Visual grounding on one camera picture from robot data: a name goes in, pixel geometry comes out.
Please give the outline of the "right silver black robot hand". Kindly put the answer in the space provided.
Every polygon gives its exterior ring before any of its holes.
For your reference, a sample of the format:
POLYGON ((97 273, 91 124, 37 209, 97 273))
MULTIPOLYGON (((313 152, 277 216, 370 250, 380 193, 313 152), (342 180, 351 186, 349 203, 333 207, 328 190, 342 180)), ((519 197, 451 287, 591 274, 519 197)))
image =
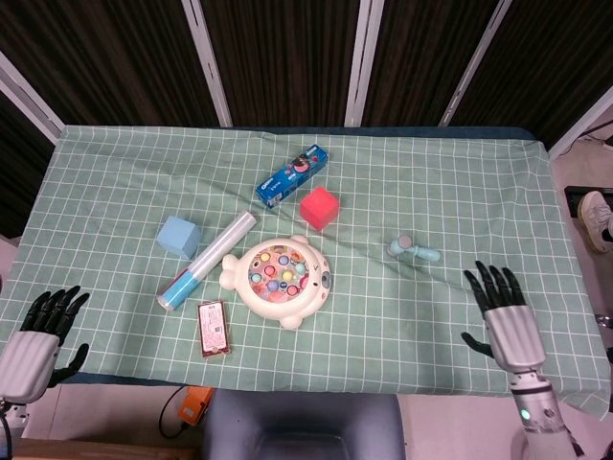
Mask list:
POLYGON ((534 311, 511 270, 477 261, 479 276, 464 271, 484 320, 489 342, 463 332, 462 339, 473 351, 491 357, 504 371, 514 374, 538 372, 546 360, 534 311))

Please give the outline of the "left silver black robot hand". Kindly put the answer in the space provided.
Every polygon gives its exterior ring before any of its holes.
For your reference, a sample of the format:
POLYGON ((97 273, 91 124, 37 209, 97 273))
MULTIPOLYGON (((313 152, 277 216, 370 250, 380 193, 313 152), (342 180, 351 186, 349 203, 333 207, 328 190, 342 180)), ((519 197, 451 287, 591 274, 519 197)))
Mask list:
POLYGON ((57 368, 57 357, 81 307, 90 294, 79 286, 45 291, 29 307, 18 331, 1 355, 1 401, 26 405, 74 376, 84 364, 89 345, 79 345, 74 358, 57 368))

